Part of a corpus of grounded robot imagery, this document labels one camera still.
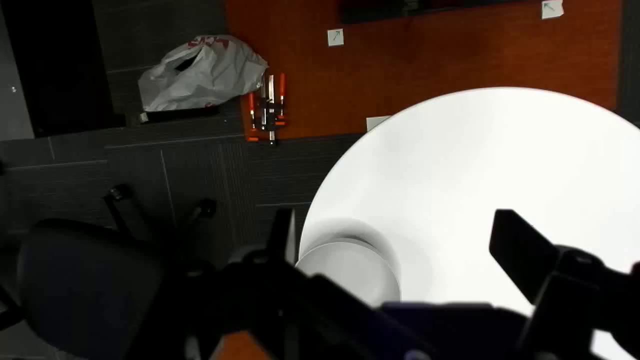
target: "gray tile wall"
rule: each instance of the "gray tile wall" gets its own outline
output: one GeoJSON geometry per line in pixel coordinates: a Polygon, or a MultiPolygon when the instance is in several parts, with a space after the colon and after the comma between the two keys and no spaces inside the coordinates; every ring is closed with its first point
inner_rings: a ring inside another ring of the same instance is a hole
{"type": "MultiPolygon", "coordinates": [[[[113,184],[129,183],[156,228],[172,228],[197,201],[214,198],[219,215],[197,228],[188,249],[222,267],[234,250],[265,244],[278,206],[299,212],[300,234],[322,178],[356,139],[290,140],[281,148],[246,145],[238,102],[230,102],[211,118],[0,143],[0,249],[16,244],[42,218],[115,227],[102,196],[113,184]]],[[[0,333],[0,359],[65,357],[34,344],[41,343],[27,328],[0,333]]]]}

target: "white plastic bag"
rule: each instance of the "white plastic bag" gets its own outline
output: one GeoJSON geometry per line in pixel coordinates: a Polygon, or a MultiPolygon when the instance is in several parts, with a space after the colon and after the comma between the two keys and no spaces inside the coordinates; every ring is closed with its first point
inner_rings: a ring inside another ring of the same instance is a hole
{"type": "Polygon", "coordinates": [[[143,106],[147,113],[217,106],[261,88],[267,68],[234,36],[197,36],[141,77],[143,106]]]}

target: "dark gray wall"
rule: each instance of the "dark gray wall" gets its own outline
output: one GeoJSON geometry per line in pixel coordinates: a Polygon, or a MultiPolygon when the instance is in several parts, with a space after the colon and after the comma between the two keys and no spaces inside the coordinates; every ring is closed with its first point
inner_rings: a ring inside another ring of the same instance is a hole
{"type": "Polygon", "coordinates": [[[620,34],[619,113],[640,125],[640,3],[624,0],[620,34]]]}
{"type": "Polygon", "coordinates": [[[19,139],[34,139],[34,130],[0,10],[0,140],[19,139]]]}
{"type": "Polygon", "coordinates": [[[141,113],[139,79],[198,34],[227,34],[225,0],[94,0],[118,114],[141,113]]]}

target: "white paper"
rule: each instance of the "white paper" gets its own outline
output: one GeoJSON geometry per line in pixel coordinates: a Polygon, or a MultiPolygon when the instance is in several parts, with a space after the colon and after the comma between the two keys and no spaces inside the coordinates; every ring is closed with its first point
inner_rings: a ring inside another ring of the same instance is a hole
{"type": "Polygon", "coordinates": [[[542,20],[564,16],[563,0],[542,0],[542,20]]]}

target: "orange wall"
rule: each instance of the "orange wall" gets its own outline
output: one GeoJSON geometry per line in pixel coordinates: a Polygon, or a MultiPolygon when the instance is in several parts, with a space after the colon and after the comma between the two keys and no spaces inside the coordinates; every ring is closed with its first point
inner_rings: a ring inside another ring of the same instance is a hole
{"type": "Polygon", "coordinates": [[[547,22],[535,0],[343,27],[339,0],[227,0],[230,33],[289,74],[283,139],[364,132],[367,117],[478,86],[549,88],[614,108],[622,0],[564,9],[547,22]],[[339,27],[346,46],[328,49],[326,30],[339,27]]]}

